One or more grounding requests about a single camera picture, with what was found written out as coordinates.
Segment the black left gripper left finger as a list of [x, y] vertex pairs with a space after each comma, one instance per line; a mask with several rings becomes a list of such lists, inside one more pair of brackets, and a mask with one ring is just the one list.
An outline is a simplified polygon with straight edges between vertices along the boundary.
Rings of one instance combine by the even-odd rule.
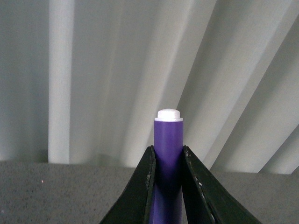
[[101, 220], [102, 224], [148, 224], [155, 183], [156, 157], [147, 147], [118, 200]]

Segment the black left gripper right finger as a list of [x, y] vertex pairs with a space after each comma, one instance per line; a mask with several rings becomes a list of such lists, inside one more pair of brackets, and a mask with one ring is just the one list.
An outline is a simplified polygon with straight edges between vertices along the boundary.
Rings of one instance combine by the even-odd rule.
[[261, 223], [221, 185], [188, 147], [183, 147], [182, 191], [189, 224]]

